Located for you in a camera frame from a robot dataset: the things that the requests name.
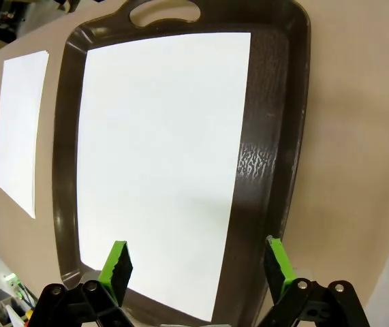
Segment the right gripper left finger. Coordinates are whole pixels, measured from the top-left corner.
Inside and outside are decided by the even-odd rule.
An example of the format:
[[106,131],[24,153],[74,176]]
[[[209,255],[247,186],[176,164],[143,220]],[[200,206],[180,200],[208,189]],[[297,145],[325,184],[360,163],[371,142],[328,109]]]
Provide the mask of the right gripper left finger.
[[125,241],[116,241],[97,279],[69,290],[47,285],[37,302],[38,326],[132,326],[122,310],[133,266]]

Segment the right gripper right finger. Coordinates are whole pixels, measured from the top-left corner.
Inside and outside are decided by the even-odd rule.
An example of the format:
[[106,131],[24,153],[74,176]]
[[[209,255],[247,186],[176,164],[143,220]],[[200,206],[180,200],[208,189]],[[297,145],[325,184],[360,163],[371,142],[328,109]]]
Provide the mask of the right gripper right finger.
[[369,321],[351,283],[333,281],[327,287],[297,277],[281,240],[268,236],[264,273],[273,306],[260,326],[368,326]]

